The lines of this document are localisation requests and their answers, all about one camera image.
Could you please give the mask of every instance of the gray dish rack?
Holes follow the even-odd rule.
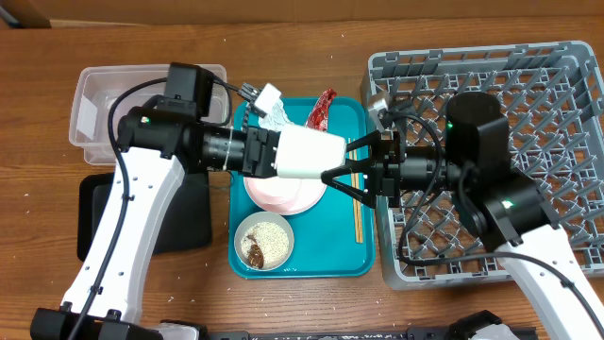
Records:
[[[496,95],[511,126],[512,163],[536,179],[561,216],[578,261],[588,275],[604,275],[604,144],[598,117],[604,109],[602,76],[585,42],[445,48],[376,53],[361,84],[363,105],[380,91],[412,98],[420,116],[443,138],[445,105],[462,92]],[[367,117],[368,131],[375,125]],[[410,145],[432,145],[427,132],[409,126]],[[421,192],[403,195],[413,205]],[[396,256],[410,210],[376,207],[384,280],[394,289],[505,281],[495,261],[412,267]],[[405,251],[417,258],[455,257],[484,251],[460,224],[449,192],[420,213]]]

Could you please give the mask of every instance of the green light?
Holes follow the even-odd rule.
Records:
[[[501,204],[503,204],[503,208],[505,209],[509,209],[511,207],[513,207],[513,203],[511,203],[509,200],[502,200]]]

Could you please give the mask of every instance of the red wrapper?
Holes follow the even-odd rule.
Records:
[[[333,98],[338,95],[333,89],[327,89],[319,99],[316,104],[314,104],[314,108],[310,112],[309,119],[307,119],[306,124],[304,125],[307,128],[314,128],[321,131],[327,131],[327,119],[329,116],[329,106],[331,106],[331,102]]]

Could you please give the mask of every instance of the wooden chopstick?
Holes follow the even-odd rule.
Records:
[[[353,159],[357,160],[357,149],[353,150]],[[359,173],[353,174],[355,178],[355,188],[360,189],[361,185],[359,184]],[[355,199],[355,216],[356,219],[359,220],[355,226],[357,228],[357,243],[362,243],[362,219],[361,219],[361,203]]]
[[[348,151],[348,159],[352,160],[353,158],[352,151]],[[355,177],[350,174],[350,185],[355,187]],[[355,240],[359,240],[359,219],[357,218],[357,203],[356,199],[352,198],[352,213],[354,213],[355,217]]]
[[[351,160],[357,160],[357,150],[349,151],[348,158]],[[359,189],[359,174],[351,174],[350,181],[353,188]],[[361,203],[352,199],[353,212],[355,214],[355,240],[357,243],[362,243],[362,221],[361,221]]]

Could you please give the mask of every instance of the brown food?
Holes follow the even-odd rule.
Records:
[[[264,257],[262,256],[262,251],[258,245],[252,245],[252,247],[250,247],[247,261],[249,262],[249,265],[254,268],[262,269],[264,267]]]

